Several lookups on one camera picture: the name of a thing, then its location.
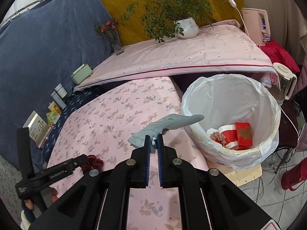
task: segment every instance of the bed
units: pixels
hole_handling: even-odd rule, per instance
[[[236,20],[206,26],[192,39],[148,40],[125,47],[93,70],[75,91],[114,81],[202,72],[273,72],[269,59]]]
[[[169,77],[132,80],[92,100],[66,120],[48,167],[80,154],[101,158],[104,170],[128,159],[134,149],[127,139],[150,122],[168,114],[181,113],[181,100]],[[180,158],[207,170],[205,158],[184,131],[169,131],[166,145],[174,147]],[[177,189],[159,185],[157,154],[150,157],[149,187],[131,189],[127,230],[181,228]],[[81,169],[53,184],[59,196],[82,176]]]

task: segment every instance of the sticker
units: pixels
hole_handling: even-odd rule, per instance
[[[275,220],[270,220],[261,230],[280,230]]]
[[[271,35],[269,34],[264,34],[264,38],[267,42],[270,42],[271,41]]]

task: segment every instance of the green container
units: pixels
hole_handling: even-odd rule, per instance
[[[76,71],[73,72],[71,79],[77,85],[81,84],[88,76],[92,74],[92,69],[88,64],[83,64]]]

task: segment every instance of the red cushion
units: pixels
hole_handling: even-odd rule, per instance
[[[266,42],[266,45],[261,46],[260,49],[270,58],[272,63],[278,62],[288,67],[291,72],[300,72],[292,56],[273,39],[271,39],[271,42]]]

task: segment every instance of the glass vase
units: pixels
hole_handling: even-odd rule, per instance
[[[120,55],[121,53],[123,53],[125,50],[121,46],[117,30],[116,29],[111,30],[108,36],[110,38],[110,42],[115,51],[115,54]]]

